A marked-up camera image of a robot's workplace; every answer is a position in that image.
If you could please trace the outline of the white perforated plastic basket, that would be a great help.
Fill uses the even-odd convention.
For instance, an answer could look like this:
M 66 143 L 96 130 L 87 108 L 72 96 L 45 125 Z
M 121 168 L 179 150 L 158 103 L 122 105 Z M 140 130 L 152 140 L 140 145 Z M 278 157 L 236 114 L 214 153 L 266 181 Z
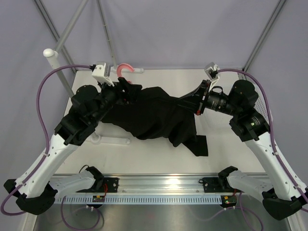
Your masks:
M 266 101 L 265 101 L 264 95 L 262 93 L 262 90 L 256 83 L 253 83 L 253 85 L 255 87 L 256 93 L 258 94 L 258 99 L 255 102 L 254 108 L 258 113 L 260 113 L 265 118 L 267 123 L 269 123 L 268 110 L 266 108 Z

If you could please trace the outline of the pink plastic hanger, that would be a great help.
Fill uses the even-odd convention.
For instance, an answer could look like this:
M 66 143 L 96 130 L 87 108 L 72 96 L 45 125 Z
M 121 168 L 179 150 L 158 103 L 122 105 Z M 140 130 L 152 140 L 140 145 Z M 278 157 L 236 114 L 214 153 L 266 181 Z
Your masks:
M 118 81 L 120 78 L 123 78 L 122 76 L 123 70 L 128 70 L 129 73 L 133 73 L 135 71 L 135 69 L 129 64 L 126 64 L 126 63 L 120 64 L 116 69 L 116 75 L 117 75 Z

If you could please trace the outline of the aluminium frame post right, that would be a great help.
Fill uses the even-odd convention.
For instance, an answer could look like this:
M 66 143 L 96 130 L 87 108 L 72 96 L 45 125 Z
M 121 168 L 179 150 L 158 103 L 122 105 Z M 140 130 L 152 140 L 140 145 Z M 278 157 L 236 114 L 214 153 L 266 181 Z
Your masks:
M 256 44 L 254 45 L 247 61 L 245 62 L 242 70 L 248 72 L 252 64 L 254 63 L 255 59 L 257 58 L 261 48 L 265 44 L 267 37 L 269 36 L 270 32 L 274 28 L 275 23 L 278 21 L 279 16 L 283 12 L 284 7 L 286 6 L 288 0 L 279 0 L 274 7 L 269 19 L 267 20 L 260 36 L 257 39 Z

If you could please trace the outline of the aluminium mounting rail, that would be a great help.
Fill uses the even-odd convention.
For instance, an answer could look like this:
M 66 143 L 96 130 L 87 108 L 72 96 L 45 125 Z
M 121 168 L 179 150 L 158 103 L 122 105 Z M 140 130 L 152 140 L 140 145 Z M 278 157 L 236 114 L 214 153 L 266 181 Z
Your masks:
M 239 189 L 223 187 L 218 182 L 218 176 L 205 174 L 169 174 L 169 175 L 117 175 L 104 174 L 100 188 L 91 189 L 79 184 L 69 186 L 67 180 L 71 175 L 56 175 L 50 180 L 55 187 L 61 189 L 57 197 L 76 193 L 104 193 L 107 194 L 168 194 L 168 193 L 239 193 Z

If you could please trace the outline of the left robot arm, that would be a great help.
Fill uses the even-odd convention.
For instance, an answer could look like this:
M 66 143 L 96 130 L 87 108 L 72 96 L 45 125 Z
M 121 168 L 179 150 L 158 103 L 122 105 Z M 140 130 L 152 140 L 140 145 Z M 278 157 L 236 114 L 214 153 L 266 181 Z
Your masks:
M 82 190 L 98 192 L 103 188 L 104 176 L 95 167 L 62 180 L 51 180 L 67 157 L 95 132 L 113 106 L 136 102 L 142 89 L 141 85 L 129 83 L 123 77 L 111 86 L 106 83 L 99 86 L 100 90 L 93 85 L 77 89 L 68 114 L 55 128 L 47 148 L 22 176 L 5 182 L 4 188 L 17 198 L 21 214 L 40 215 L 59 198 Z

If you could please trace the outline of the silver white garment rack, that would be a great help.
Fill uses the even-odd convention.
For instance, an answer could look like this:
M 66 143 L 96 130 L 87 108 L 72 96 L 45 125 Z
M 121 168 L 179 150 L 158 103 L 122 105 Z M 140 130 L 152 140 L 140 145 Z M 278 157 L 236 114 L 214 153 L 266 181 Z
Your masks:
M 49 30 L 51 31 L 52 35 L 54 36 L 55 40 L 56 40 L 56 46 L 53 49 L 45 49 L 43 51 L 43 56 L 47 59 L 47 61 L 49 62 L 50 66 L 52 67 L 52 69 L 56 69 L 60 67 L 60 63 L 58 61 L 58 56 L 59 53 L 62 53 L 64 58 L 66 59 L 66 61 L 70 64 L 70 65 L 74 65 L 74 62 L 71 58 L 71 56 L 69 55 L 66 47 L 65 47 L 65 42 L 67 41 L 70 33 L 72 32 L 74 26 L 77 23 L 77 20 L 79 19 L 81 13 L 83 12 L 84 8 L 86 7 L 88 1 L 87 0 L 83 0 L 80 5 L 78 6 L 78 8 L 76 9 L 75 13 L 73 14 L 72 18 L 70 19 L 70 21 L 68 22 L 66 28 L 64 29 L 62 34 L 59 34 L 56 27 L 53 24 L 53 21 L 48 13 L 48 11 L 45 8 L 45 5 L 43 3 L 43 1 L 41 0 L 37 0 L 35 1 L 38 5 L 38 9 L 41 10 L 41 14 L 44 18 L 44 20 L 47 23 L 47 26 L 49 27 Z M 118 68 L 118 64 L 116 63 L 116 55 L 115 55 L 115 51 L 113 48 L 113 44 L 112 44 L 112 39 L 108 30 L 108 26 L 106 23 L 106 19 L 104 16 L 104 12 L 103 12 L 103 7 L 102 7 L 102 3 L 101 1 L 96 1 L 97 3 L 97 8 L 101 17 L 101 21 L 103 24 L 103 29 L 104 29 L 104 33 L 106 36 L 106 40 L 107 40 L 107 44 L 108 44 L 108 49 L 111 55 L 111 59 L 112 59 L 112 63 L 113 63 L 113 67 L 111 67 L 111 71 L 113 73 L 116 73 L 117 68 Z M 90 141 L 93 144 L 99 144 L 99 143 L 109 143 L 109 144 L 123 144 L 123 145 L 128 145 L 130 144 L 131 140 L 129 138 L 114 138 L 114 137 L 104 137 L 101 136 L 97 133 L 94 133 L 90 136 Z

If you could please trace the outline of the black shirt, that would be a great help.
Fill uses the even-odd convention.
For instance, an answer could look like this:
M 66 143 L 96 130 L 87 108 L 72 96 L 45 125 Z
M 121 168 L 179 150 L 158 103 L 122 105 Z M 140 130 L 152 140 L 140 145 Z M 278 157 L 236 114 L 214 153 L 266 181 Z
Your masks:
M 194 114 L 176 105 L 176 98 L 161 87 L 142 89 L 135 103 L 114 105 L 102 122 L 118 126 L 139 140 L 163 137 L 173 147 L 183 144 L 195 156 L 209 155 L 206 136 L 197 134 Z

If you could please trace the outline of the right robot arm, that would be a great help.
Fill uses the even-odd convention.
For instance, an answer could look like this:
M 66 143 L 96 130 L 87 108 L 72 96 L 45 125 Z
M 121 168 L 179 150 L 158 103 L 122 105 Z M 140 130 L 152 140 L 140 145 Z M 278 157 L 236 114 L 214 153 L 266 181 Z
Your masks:
M 285 219 L 307 204 L 307 185 L 296 176 L 270 139 L 270 126 L 255 108 L 259 95 L 255 86 L 246 80 L 237 80 L 229 94 L 210 90 L 210 81 L 204 80 L 194 91 L 177 99 L 177 104 L 200 115 L 211 109 L 232 116 L 232 131 L 254 153 L 270 179 L 270 183 L 250 177 L 230 166 L 218 174 L 218 186 L 223 191 L 237 189 L 260 201 L 276 220 Z

